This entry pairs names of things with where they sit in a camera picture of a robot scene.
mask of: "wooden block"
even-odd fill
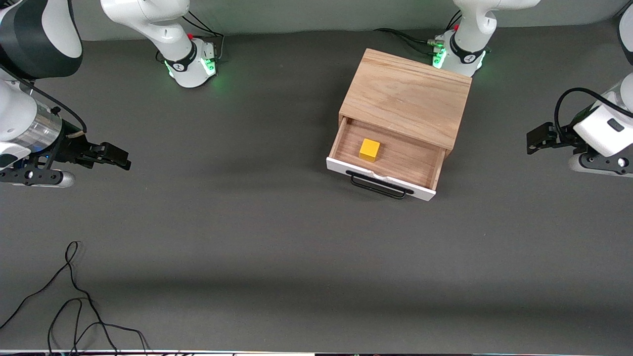
[[[358,152],[358,158],[369,162],[375,162],[379,148],[380,142],[364,139],[363,144],[360,146],[360,151]]]

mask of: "power cord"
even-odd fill
[[[72,282],[73,287],[75,288],[75,290],[83,293],[84,296],[83,297],[78,297],[78,298],[71,298],[71,299],[67,300],[61,306],[61,308],[57,311],[57,314],[55,314],[55,317],[53,318],[53,321],[51,322],[51,325],[49,326],[47,339],[46,339],[47,345],[48,345],[49,354],[53,353],[52,346],[51,346],[51,337],[52,337],[53,328],[55,327],[55,322],[57,321],[57,318],[60,316],[62,311],[64,311],[64,309],[66,309],[66,307],[69,306],[69,304],[71,304],[72,302],[79,302],[79,308],[77,310],[77,317],[75,318],[75,330],[74,330],[74,334],[73,334],[73,346],[71,347],[70,353],[69,353],[68,356],[72,356],[73,355],[73,351],[75,352],[75,355],[79,354],[77,345],[79,344],[81,339],[84,337],[86,332],[88,332],[88,330],[90,328],[92,328],[93,326],[96,326],[96,325],[100,325],[103,328],[103,333],[105,334],[106,339],[108,340],[108,343],[110,344],[110,346],[112,347],[112,349],[116,353],[119,352],[119,349],[112,342],[110,334],[108,333],[108,327],[113,327],[113,328],[116,328],[116,329],[130,331],[130,332],[133,332],[133,333],[136,333],[137,335],[139,335],[139,339],[141,340],[141,345],[143,346],[143,351],[147,355],[147,349],[149,348],[149,344],[147,343],[147,339],[145,338],[143,333],[140,332],[139,330],[132,329],[132,328],[129,328],[129,327],[123,327],[123,326],[119,326],[119,325],[115,325],[115,324],[108,324],[108,323],[103,322],[103,320],[101,318],[101,314],[97,311],[97,308],[94,305],[94,300],[92,299],[90,294],[86,290],[84,290],[82,288],[79,288],[79,286],[77,285],[77,281],[75,279],[75,273],[73,271],[73,265],[72,265],[71,262],[72,262],[73,258],[75,257],[75,255],[77,254],[78,249],[79,249],[79,242],[78,241],[72,241],[66,247],[66,252],[64,254],[64,258],[66,260],[66,263],[63,266],[61,266],[61,268],[58,269],[57,272],[55,272],[53,277],[48,281],[48,283],[46,283],[46,285],[44,285],[44,287],[42,287],[40,290],[36,291],[35,293],[32,293],[31,295],[28,295],[26,298],[24,298],[22,300],[22,302],[19,304],[18,308],[0,326],[0,330],[2,330],[2,328],[4,328],[15,317],[15,315],[17,315],[17,313],[22,309],[22,307],[27,302],[27,300],[29,300],[32,297],[38,295],[39,293],[42,293],[45,290],[47,290],[48,287],[50,287],[50,285],[52,285],[52,283],[55,281],[55,279],[59,276],[59,274],[62,271],[64,271],[66,268],[68,268],[68,270],[70,271],[70,280]],[[84,300],[88,301],[88,304],[90,305],[90,308],[94,312],[94,314],[97,317],[98,321],[93,322],[92,324],[87,326],[84,329],[84,331],[81,333],[81,335],[79,337],[77,337],[77,331],[78,331],[78,325],[79,325],[79,317],[81,315],[81,311],[82,311],[82,308],[84,306],[84,302],[83,302]]]
[[[459,21],[459,19],[461,18],[461,10],[458,10],[455,15],[453,15],[453,17],[451,17],[451,20],[448,22],[448,25],[446,25],[446,31],[448,31],[454,24],[457,23],[457,21]]]
[[[24,86],[26,86],[29,89],[39,93],[41,96],[44,96],[46,99],[48,99],[48,100],[52,101],[53,103],[55,103],[55,104],[59,105],[60,107],[62,107],[62,109],[66,110],[69,114],[73,115],[73,117],[75,117],[75,119],[79,122],[79,124],[81,124],[81,129],[82,129],[82,132],[84,134],[86,132],[88,132],[88,127],[86,126],[85,122],[71,108],[67,107],[64,103],[62,103],[61,101],[55,99],[54,97],[48,95],[48,93],[46,93],[42,89],[39,89],[38,87],[34,86],[33,83],[31,83],[31,82],[29,82],[29,81],[27,81],[27,80],[25,80],[23,78],[20,78],[19,75],[16,75],[12,71],[8,70],[4,65],[2,65],[2,63],[0,63],[0,69],[4,70],[8,75],[10,75],[13,78],[15,78],[17,81],[22,83]]]
[[[387,29],[387,28],[380,28],[380,29],[375,29],[374,31],[378,31],[378,32],[387,32],[390,34],[394,34],[396,36],[398,36],[400,39],[402,39],[404,41],[404,43],[406,43],[407,46],[409,46],[410,48],[412,48],[414,51],[418,52],[418,53],[422,53],[422,54],[426,54],[426,55],[433,55],[433,53],[429,52],[428,50],[424,51],[422,49],[420,49],[419,47],[414,46],[414,44],[421,44],[426,46],[428,43],[426,40],[423,39],[417,39],[411,35],[405,34],[402,31],[398,31],[398,30],[394,30],[394,29]]]
[[[598,101],[602,102],[606,106],[609,106],[611,109],[614,109],[615,111],[621,113],[622,115],[626,115],[628,117],[633,117],[633,113],[631,113],[629,110],[625,110],[625,109],[617,106],[615,103],[612,103],[611,101],[608,101],[605,97],[603,97],[602,95],[596,93],[593,90],[582,88],[582,87],[575,87],[575,88],[568,89],[567,91],[565,91],[563,93],[563,95],[560,96],[560,98],[558,98],[558,101],[556,102],[556,108],[554,109],[554,127],[555,127],[556,133],[558,133],[558,136],[560,137],[561,141],[566,143],[566,144],[569,144],[570,146],[573,146],[573,147],[576,147],[576,148],[581,148],[582,147],[581,144],[576,144],[576,143],[572,142],[572,140],[570,140],[567,136],[565,136],[563,134],[563,130],[560,127],[560,121],[559,121],[559,118],[558,118],[558,114],[559,114],[559,111],[560,111],[560,106],[563,103],[563,100],[565,99],[565,97],[567,97],[569,94],[571,94],[573,92],[576,92],[576,91],[583,92],[585,94],[591,95],[592,97],[594,97]]]
[[[202,31],[205,32],[209,32],[210,34],[212,34],[214,37],[221,37],[221,43],[220,43],[220,56],[217,58],[218,60],[222,59],[222,56],[224,55],[224,35],[219,33],[219,32],[215,32],[214,30],[211,30],[211,28],[209,26],[207,26],[204,22],[202,22],[196,15],[194,15],[193,12],[189,12],[189,14],[196,19],[196,21],[198,21],[203,27],[200,27],[198,25],[196,25],[195,23],[191,22],[188,18],[186,17],[182,17],[186,22],[190,23],[192,26],[196,27],[197,29],[200,29]]]

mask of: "gray table surface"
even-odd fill
[[[630,355],[633,182],[570,171],[571,149],[525,154],[565,89],[631,71],[614,23],[500,29],[431,202],[325,168],[367,47],[424,60],[378,32],[235,36],[219,76],[187,90],[149,41],[85,43],[78,73],[40,86],[132,170],[60,165],[76,186],[0,187],[0,317],[79,239],[80,285],[155,349]],[[564,120],[590,101],[570,96]],[[45,348],[72,296],[65,274],[0,348]],[[73,318],[55,330],[65,348]]]

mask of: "white robotic arm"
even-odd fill
[[[101,7],[110,20],[152,41],[182,87],[201,86],[216,74],[213,44],[190,38],[175,21],[187,14],[189,0],[101,0]]]
[[[633,8],[620,19],[618,38],[633,65]],[[596,101],[561,126],[558,113],[567,95],[583,92]],[[572,170],[633,177],[633,73],[602,95],[585,88],[565,91],[556,103],[554,122],[546,122],[527,134],[527,153],[543,148],[573,146]]]
[[[472,77],[481,67],[485,48],[497,29],[493,11],[520,10],[536,6],[541,0],[453,0],[462,19],[458,30],[448,29],[436,40],[448,44],[434,66]]]
[[[0,182],[71,186],[75,176],[52,169],[53,162],[130,168],[127,152],[110,143],[88,142],[85,127],[70,124],[58,115],[59,108],[20,89],[20,84],[30,87],[76,115],[32,85],[35,79],[72,75],[81,65],[70,0],[19,0],[0,8],[0,54]]]

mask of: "wooden box top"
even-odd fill
[[[339,112],[453,150],[471,78],[367,49]]]

